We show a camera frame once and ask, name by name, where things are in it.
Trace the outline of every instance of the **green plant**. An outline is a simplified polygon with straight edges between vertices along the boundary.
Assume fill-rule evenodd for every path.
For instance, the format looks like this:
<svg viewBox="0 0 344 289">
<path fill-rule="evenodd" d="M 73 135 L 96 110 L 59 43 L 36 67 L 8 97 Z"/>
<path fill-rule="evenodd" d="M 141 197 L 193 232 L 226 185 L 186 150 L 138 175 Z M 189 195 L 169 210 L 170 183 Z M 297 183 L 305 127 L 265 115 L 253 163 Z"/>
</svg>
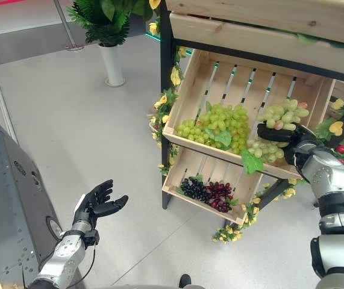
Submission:
<svg viewBox="0 0 344 289">
<path fill-rule="evenodd" d="M 152 17 L 152 9 L 145 0 L 74 0 L 68 7 L 72 20 L 87 30 L 86 43 L 99 41 L 101 46 L 121 45 L 129 33 L 131 13 Z"/>
</svg>

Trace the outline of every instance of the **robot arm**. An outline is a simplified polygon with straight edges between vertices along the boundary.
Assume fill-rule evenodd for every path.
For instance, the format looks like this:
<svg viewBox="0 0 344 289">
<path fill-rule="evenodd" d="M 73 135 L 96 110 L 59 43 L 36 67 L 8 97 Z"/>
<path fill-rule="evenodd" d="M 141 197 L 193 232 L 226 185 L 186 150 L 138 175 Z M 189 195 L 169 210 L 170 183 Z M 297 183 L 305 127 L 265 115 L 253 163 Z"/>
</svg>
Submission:
<svg viewBox="0 0 344 289">
<path fill-rule="evenodd" d="M 344 288 L 344 165 L 331 150 L 317 146 L 307 128 L 294 132 L 258 126 L 267 140 L 285 141 L 284 155 L 306 179 L 319 203 L 321 235 L 311 241 L 312 266 L 322 278 L 317 289 Z"/>
<path fill-rule="evenodd" d="M 53 256 L 28 289 L 65 289 L 70 286 L 85 250 L 98 244 L 99 235 L 95 229 L 97 218 L 118 212 L 128 201 L 128 196 L 123 196 L 108 202 L 112 187 L 113 180 L 106 181 L 81 199 L 71 230 L 64 233 Z"/>
</svg>

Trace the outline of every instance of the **white flower pot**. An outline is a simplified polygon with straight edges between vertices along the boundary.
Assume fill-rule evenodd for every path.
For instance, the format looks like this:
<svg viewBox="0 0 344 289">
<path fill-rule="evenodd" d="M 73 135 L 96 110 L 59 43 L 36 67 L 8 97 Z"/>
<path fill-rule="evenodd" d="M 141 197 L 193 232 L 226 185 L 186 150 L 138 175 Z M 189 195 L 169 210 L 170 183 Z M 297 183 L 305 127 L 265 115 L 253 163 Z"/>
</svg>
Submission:
<svg viewBox="0 0 344 289">
<path fill-rule="evenodd" d="M 103 47 L 99 45 L 99 47 L 104 57 L 107 70 L 107 79 L 105 83 L 112 87 L 121 86 L 125 83 L 125 78 L 122 76 L 118 45 L 112 47 Z"/>
</svg>

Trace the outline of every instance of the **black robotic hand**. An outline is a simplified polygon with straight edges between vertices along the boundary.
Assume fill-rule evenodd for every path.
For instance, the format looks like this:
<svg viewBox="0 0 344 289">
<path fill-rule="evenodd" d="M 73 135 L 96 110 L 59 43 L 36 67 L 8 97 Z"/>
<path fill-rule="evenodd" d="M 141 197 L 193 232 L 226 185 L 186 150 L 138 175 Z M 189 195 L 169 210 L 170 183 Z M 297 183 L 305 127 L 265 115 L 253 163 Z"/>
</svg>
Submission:
<svg viewBox="0 0 344 289">
<path fill-rule="evenodd" d="M 110 194 L 113 192 L 113 180 L 103 182 L 97 185 L 90 193 L 85 195 L 81 204 L 74 214 L 73 224 L 84 220 L 91 224 L 95 229 L 97 218 L 114 214 L 122 209 L 128 201 L 128 196 L 122 196 L 120 199 L 108 202 Z"/>
</svg>

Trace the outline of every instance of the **wooden crate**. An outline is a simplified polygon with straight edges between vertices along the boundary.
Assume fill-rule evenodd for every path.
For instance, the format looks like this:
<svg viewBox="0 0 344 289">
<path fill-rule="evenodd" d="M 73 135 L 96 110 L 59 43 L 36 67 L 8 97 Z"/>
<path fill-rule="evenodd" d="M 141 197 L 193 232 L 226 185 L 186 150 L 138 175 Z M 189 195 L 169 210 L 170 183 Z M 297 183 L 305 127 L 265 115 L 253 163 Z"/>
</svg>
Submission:
<svg viewBox="0 0 344 289">
<path fill-rule="evenodd" d="M 333 47 L 326 41 L 303 44 L 291 33 L 175 13 L 170 14 L 170 22 L 177 39 L 252 52 L 344 73 L 344 49 Z"/>
<path fill-rule="evenodd" d="M 233 20 L 344 43 L 344 0 L 166 0 L 166 4 L 168 10 L 179 14 Z"/>
<path fill-rule="evenodd" d="M 203 202 L 177 193 L 176 189 L 180 186 L 183 178 L 196 176 L 197 174 L 203 175 L 202 180 L 204 183 L 210 180 L 213 182 L 223 181 L 224 184 L 229 182 L 232 188 L 236 185 L 234 198 L 239 199 L 239 204 L 232 207 L 232 210 L 227 213 L 220 213 Z M 217 160 L 189 149 L 180 148 L 176 162 L 169 171 L 162 190 L 238 225 L 242 225 L 246 213 L 242 210 L 241 204 L 251 201 L 259 185 L 261 176 L 262 174 L 257 172 L 248 176 L 244 172 L 243 167 Z"/>
<path fill-rule="evenodd" d="M 308 102 L 308 109 L 310 110 L 310 115 L 304 118 L 302 124 L 313 129 L 323 121 L 333 89 L 333 79 L 320 76 L 315 77 L 309 73 L 259 63 L 257 61 L 195 50 L 186 69 L 185 80 L 179 89 L 179 98 L 174 104 L 170 112 L 169 121 L 163 130 L 164 136 L 172 143 L 234 164 L 242 164 L 240 155 L 215 149 L 176 135 L 177 127 L 182 121 L 196 117 L 216 61 L 218 61 L 219 67 L 214 75 L 207 99 L 212 104 L 219 103 L 222 99 L 225 86 L 235 64 L 237 65 L 235 76 L 225 98 L 224 105 L 236 105 L 240 103 L 249 82 L 251 72 L 253 69 L 256 69 L 254 79 L 252 80 L 243 104 L 248 111 L 248 124 L 250 127 L 255 123 L 258 109 L 266 94 L 273 72 L 276 73 L 276 76 L 266 101 L 266 107 L 270 106 L 270 104 L 281 102 L 287 97 L 295 76 L 297 79 L 291 97 L 299 101 Z M 283 179 L 300 178 L 295 168 L 284 162 L 278 163 L 277 166 L 264 164 L 263 172 Z"/>
</svg>

